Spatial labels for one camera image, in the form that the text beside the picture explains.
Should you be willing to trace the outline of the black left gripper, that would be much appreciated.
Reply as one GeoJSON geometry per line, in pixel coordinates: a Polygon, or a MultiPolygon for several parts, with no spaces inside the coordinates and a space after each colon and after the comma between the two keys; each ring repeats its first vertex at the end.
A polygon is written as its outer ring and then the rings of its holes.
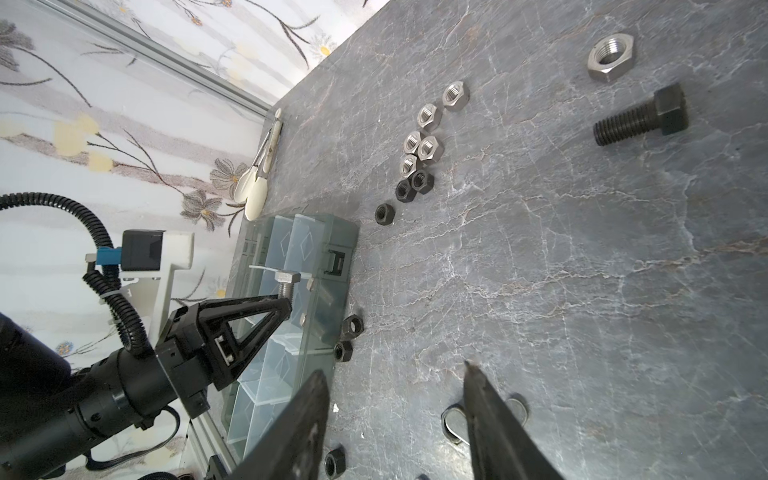
{"type": "Polygon", "coordinates": [[[292,301],[278,295],[207,300],[172,313],[155,353],[191,419],[209,410],[210,383],[223,390],[237,380],[291,314],[292,301]],[[247,335],[234,333],[232,322],[258,315],[247,335]]]}

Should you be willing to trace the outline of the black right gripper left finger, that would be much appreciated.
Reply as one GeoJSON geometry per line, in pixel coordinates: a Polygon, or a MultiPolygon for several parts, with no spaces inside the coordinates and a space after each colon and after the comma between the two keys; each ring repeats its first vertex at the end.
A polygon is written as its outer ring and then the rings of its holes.
{"type": "Polygon", "coordinates": [[[323,459],[330,393],[326,375],[314,371],[232,479],[316,479],[323,459]]]}

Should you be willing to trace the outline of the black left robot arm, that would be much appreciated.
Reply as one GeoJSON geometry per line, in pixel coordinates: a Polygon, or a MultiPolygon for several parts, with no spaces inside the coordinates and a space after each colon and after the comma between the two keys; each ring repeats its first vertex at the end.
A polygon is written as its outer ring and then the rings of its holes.
{"type": "Polygon", "coordinates": [[[4,419],[20,426],[1,436],[1,476],[39,479],[129,426],[145,427],[173,401],[190,418],[210,408],[292,313],[278,295],[203,301],[177,309],[155,350],[123,349],[94,364],[74,385],[4,419]]]}

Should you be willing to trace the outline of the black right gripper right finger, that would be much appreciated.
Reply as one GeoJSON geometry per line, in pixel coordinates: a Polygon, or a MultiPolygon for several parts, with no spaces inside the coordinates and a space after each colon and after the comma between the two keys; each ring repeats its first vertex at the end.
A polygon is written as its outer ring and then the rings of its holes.
{"type": "Polygon", "coordinates": [[[476,479],[560,479],[482,370],[465,363],[464,410],[476,479]]]}

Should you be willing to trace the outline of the silver hex bolt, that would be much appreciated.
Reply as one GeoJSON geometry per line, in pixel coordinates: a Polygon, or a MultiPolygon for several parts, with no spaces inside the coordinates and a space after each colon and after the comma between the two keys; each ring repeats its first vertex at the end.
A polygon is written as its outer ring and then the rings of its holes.
{"type": "Polygon", "coordinates": [[[295,285],[302,279],[299,272],[276,271],[275,281],[278,283],[278,297],[293,300],[295,285]]]}

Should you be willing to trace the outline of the black hex bolt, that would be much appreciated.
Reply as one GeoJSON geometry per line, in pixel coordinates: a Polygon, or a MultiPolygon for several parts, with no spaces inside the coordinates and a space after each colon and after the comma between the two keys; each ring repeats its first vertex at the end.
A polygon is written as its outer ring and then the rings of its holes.
{"type": "Polygon", "coordinates": [[[659,130],[667,136],[687,129],[689,118],[686,97],[680,83],[657,90],[651,100],[611,115],[593,125],[599,146],[607,146],[659,130]]]}

